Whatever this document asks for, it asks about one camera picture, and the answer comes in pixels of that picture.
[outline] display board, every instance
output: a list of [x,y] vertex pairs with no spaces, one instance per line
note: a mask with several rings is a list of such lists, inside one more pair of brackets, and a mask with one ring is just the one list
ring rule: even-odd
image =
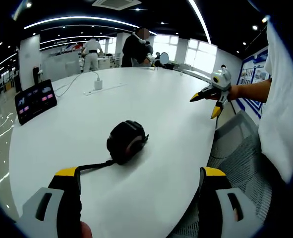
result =
[[[237,85],[248,85],[252,83],[259,83],[271,78],[271,75],[266,72],[264,64],[268,56],[268,50],[264,50],[257,54],[257,57],[251,56],[245,59],[241,66],[241,72],[237,80]],[[263,103],[242,98],[257,114],[259,118],[262,116]],[[239,99],[237,100],[240,107],[245,110],[244,105]]]

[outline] glossy floor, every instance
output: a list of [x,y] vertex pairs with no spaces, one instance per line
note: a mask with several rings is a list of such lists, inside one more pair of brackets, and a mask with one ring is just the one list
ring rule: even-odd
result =
[[15,89],[0,95],[0,206],[13,219],[18,219],[9,182],[8,153],[16,117]]

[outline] poster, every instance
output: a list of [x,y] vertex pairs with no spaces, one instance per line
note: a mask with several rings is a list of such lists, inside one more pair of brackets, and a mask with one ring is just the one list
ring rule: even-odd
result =
[[264,67],[256,68],[252,83],[259,83],[270,78]]

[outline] desk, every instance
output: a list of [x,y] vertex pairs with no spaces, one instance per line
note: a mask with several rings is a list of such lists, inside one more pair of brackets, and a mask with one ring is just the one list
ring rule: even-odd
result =
[[[165,238],[194,197],[199,168],[207,165],[210,155],[215,102],[189,102],[208,84],[162,68],[97,72],[104,91],[85,96],[96,75],[84,73],[58,98],[56,107],[23,126],[16,119],[9,173],[18,213],[60,169],[110,159],[106,142],[111,130],[131,119],[143,125],[149,140],[127,164],[81,176],[81,220],[94,238]],[[55,81],[53,87],[74,77]]]
[[207,83],[210,83],[211,82],[211,79],[210,77],[208,77],[207,75],[203,74],[203,73],[200,73],[200,72],[197,72],[197,71],[194,71],[194,70],[189,70],[189,69],[184,69],[182,71],[183,73],[185,74],[188,74],[188,75],[191,75],[195,78],[199,78]]

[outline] cable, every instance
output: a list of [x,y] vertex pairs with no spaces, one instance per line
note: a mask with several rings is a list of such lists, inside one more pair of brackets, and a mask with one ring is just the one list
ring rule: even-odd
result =
[[68,91],[68,89],[71,87],[71,85],[74,83],[74,81],[75,81],[80,75],[82,75],[82,73],[79,74],[79,75],[77,75],[77,76],[73,79],[73,81],[69,84],[69,87],[66,89],[66,91],[64,91],[61,95],[57,95],[57,94],[55,93],[56,97],[60,98],[62,95],[64,95],[64,94]]
[[[95,71],[92,71],[92,72],[95,73],[95,74],[98,76],[97,80],[100,81],[100,77],[99,77],[98,73],[95,72]],[[66,86],[69,85],[68,88],[67,88],[67,89],[66,89],[61,95],[57,95],[57,94],[55,93],[56,97],[60,98],[62,95],[64,95],[64,94],[69,90],[69,88],[70,88],[71,85],[74,83],[74,81],[75,81],[80,75],[82,75],[82,74],[83,74],[83,73],[77,75],[77,76],[72,80],[72,82],[71,82],[70,84],[65,84],[65,85],[59,87],[58,89],[56,89],[55,92],[57,92],[59,89],[61,89],[61,88],[63,88],[63,87],[66,87]]]
[[234,105],[232,104],[231,101],[229,101],[229,102],[230,102],[230,104],[231,104],[231,106],[232,106],[232,109],[234,110],[234,114],[236,115],[236,112],[235,112],[235,109],[234,109]]

